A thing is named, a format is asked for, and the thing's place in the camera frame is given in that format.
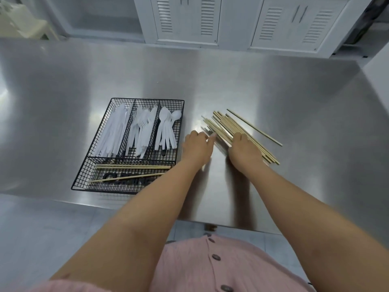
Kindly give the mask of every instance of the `door handle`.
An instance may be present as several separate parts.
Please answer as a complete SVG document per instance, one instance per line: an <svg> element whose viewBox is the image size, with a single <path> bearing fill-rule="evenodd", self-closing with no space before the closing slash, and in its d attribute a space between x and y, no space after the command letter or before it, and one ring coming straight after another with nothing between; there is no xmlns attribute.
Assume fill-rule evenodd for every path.
<svg viewBox="0 0 389 292"><path fill-rule="evenodd" d="M293 23L294 19L296 18L296 15L297 15L297 12L298 12L299 9L300 9L300 5L297 6L297 10L294 13L294 16L293 16L293 19L292 19L292 23Z"/></svg>
<svg viewBox="0 0 389 292"><path fill-rule="evenodd" d="M303 15L301 15L300 21L298 23L300 23L303 20L304 14L305 14L305 12L307 12L307 9L308 9L308 6L305 7Z"/></svg>

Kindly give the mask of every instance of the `floor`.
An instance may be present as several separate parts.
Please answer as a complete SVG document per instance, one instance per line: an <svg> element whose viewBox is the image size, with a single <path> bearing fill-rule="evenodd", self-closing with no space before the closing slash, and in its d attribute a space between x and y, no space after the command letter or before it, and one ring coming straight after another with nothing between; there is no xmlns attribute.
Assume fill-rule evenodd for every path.
<svg viewBox="0 0 389 292"><path fill-rule="evenodd" d="M113 210L0 194L0 290L28 288L48 279L114 214ZM168 240L204 235L204 225L176 221ZM307 280L282 235L218 227L245 240Z"/></svg>

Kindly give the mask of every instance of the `white cabinet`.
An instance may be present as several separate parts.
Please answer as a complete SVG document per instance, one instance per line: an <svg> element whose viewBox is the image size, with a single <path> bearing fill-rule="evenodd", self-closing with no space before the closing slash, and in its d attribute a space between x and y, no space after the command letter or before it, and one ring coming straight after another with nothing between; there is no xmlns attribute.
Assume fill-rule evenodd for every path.
<svg viewBox="0 0 389 292"><path fill-rule="evenodd" d="M151 0L159 42L216 44L221 0Z"/></svg>
<svg viewBox="0 0 389 292"><path fill-rule="evenodd" d="M348 0L264 0L252 48L317 52Z"/></svg>

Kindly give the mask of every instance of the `button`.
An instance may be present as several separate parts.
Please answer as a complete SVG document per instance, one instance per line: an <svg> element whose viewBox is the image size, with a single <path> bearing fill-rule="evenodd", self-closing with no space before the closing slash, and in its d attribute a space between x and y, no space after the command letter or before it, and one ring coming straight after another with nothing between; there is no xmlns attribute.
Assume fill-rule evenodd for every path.
<svg viewBox="0 0 389 292"><path fill-rule="evenodd" d="M216 254L212 254L212 258L213 258L214 260L217 260L217 261L220 261L220 260L221 260L220 256L219 256L219 255L216 255Z"/></svg>
<svg viewBox="0 0 389 292"><path fill-rule="evenodd" d="M227 285L221 285L220 289L222 289L223 291L226 291L226 292L234 292L234 289L232 289L232 287L227 286Z"/></svg>

